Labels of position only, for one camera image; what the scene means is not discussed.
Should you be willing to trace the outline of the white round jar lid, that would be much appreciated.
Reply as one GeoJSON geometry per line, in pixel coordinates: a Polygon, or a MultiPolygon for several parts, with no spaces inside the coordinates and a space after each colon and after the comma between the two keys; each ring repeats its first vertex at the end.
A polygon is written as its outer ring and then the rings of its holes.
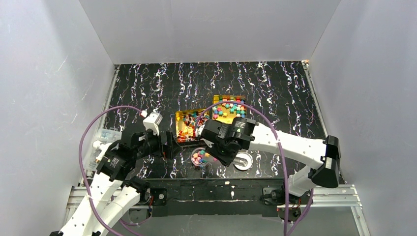
{"type": "Polygon", "coordinates": [[[247,152],[238,152],[233,159],[232,164],[240,171],[247,171],[252,167],[253,157],[247,152]]]}

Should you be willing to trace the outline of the clear plastic jar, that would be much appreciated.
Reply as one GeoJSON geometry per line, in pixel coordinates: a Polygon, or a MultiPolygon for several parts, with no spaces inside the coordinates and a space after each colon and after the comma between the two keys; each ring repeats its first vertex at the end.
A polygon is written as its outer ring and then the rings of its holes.
{"type": "Polygon", "coordinates": [[[204,147],[195,148],[190,155],[191,164],[194,168],[204,168],[209,164],[208,153],[204,147]]]}

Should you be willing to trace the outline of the star candies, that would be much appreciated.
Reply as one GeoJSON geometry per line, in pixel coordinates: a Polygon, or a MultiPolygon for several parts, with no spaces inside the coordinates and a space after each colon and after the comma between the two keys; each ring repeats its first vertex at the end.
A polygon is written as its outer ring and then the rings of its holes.
{"type": "Polygon", "coordinates": [[[195,166],[202,167],[209,162],[209,157],[204,149],[198,149],[191,154],[191,161],[195,166]]]}

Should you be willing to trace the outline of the tin tray of lollipops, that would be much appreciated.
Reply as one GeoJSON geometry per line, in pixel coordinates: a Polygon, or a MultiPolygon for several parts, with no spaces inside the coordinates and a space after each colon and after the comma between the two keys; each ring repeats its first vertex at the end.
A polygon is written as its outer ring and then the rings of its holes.
{"type": "Polygon", "coordinates": [[[197,121],[204,109],[177,111],[176,116],[176,140],[180,146],[193,147],[204,145],[204,142],[196,136],[196,131],[210,118],[210,111],[204,113],[197,121]]]}

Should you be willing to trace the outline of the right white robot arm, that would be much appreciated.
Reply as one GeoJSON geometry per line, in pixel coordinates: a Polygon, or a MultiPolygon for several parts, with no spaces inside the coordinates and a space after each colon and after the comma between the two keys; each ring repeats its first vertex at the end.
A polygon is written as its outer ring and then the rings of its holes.
{"type": "Polygon", "coordinates": [[[284,189],[300,197],[316,186],[337,188],[340,176],[340,144],[335,136],[310,139],[281,131],[248,118],[235,118],[231,124],[210,119],[196,134],[208,146],[207,152],[229,166],[241,150],[263,151],[290,158],[305,166],[288,177],[284,189]]]}

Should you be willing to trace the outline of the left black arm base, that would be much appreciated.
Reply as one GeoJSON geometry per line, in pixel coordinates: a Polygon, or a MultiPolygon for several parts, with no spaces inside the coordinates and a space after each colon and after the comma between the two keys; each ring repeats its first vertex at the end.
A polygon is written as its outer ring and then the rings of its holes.
{"type": "Polygon", "coordinates": [[[144,195],[144,202],[149,206],[165,206],[167,198],[166,188],[150,188],[144,195]]]}

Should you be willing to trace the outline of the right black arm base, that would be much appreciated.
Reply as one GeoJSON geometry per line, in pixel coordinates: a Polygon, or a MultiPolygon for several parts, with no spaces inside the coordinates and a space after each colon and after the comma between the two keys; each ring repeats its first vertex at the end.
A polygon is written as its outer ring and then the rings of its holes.
{"type": "MultiPolygon", "coordinates": [[[[276,206],[278,217],[284,220],[285,217],[285,189],[266,187],[263,188],[263,194],[260,197],[261,202],[267,206],[276,206]]],[[[289,217],[288,222],[295,222],[301,216],[301,203],[303,198],[289,194],[289,217]]]]}

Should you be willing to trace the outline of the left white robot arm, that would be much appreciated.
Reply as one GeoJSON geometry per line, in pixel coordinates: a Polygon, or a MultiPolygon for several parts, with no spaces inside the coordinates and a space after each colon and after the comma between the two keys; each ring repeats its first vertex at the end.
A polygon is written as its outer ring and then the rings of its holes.
{"type": "Polygon", "coordinates": [[[149,191],[150,183],[139,177],[127,179],[136,162],[144,157],[173,159],[182,151],[172,132],[122,134],[121,139],[105,145],[86,194],[68,222],[53,236],[118,235],[113,226],[149,191]]]}

